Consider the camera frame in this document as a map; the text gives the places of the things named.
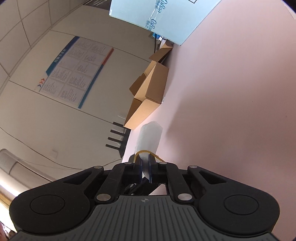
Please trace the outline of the light blue cardboard box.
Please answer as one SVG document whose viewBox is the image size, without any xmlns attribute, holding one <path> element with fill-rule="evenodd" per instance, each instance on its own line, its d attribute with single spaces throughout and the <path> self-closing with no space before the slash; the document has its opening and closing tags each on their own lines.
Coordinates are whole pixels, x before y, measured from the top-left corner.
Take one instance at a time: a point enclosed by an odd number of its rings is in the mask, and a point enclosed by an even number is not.
<svg viewBox="0 0 296 241">
<path fill-rule="evenodd" d="M 182 45 L 219 0 L 117 0 L 109 15 Z"/>
</svg>

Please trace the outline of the yellow rubber band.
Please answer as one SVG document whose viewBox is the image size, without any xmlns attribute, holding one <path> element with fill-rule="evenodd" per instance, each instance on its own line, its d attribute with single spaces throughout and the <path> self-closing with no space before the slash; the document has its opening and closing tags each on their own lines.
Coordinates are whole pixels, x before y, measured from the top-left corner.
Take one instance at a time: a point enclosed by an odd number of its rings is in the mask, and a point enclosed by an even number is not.
<svg viewBox="0 0 296 241">
<path fill-rule="evenodd" d="M 147 157 L 153 156 L 156 160 L 159 160 L 160 162 L 165 162 L 162 158 L 160 158 L 158 155 L 156 155 L 155 153 L 153 153 L 151 151 L 148 151 L 148 150 L 140 150 L 140 151 L 136 152 L 135 155 L 134 155 L 134 158 L 133 158 L 133 162 L 134 163 L 137 161 L 137 158 L 141 154 L 145 154 L 145 155 L 147 155 Z"/>
</svg>

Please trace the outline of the open brown cardboard box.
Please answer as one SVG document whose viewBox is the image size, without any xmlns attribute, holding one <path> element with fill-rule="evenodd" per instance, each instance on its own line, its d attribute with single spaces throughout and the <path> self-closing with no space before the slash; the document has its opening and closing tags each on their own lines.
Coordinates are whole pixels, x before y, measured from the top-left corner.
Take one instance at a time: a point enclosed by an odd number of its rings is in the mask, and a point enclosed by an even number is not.
<svg viewBox="0 0 296 241">
<path fill-rule="evenodd" d="M 161 105 L 169 72 L 162 62 L 172 49 L 173 43 L 166 40 L 149 57 L 151 62 L 148 67 L 129 88 L 133 100 L 125 119 L 125 128 L 134 130 Z"/>
</svg>

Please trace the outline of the wall information poster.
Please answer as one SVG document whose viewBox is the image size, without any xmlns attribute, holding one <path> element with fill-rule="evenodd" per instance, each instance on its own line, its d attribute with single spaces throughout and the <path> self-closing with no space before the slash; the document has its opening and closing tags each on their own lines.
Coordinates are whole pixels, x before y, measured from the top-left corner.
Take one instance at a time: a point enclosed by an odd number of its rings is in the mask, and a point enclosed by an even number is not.
<svg viewBox="0 0 296 241">
<path fill-rule="evenodd" d="M 35 91 L 81 109 L 114 48 L 79 36 L 63 48 Z"/>
</svg>

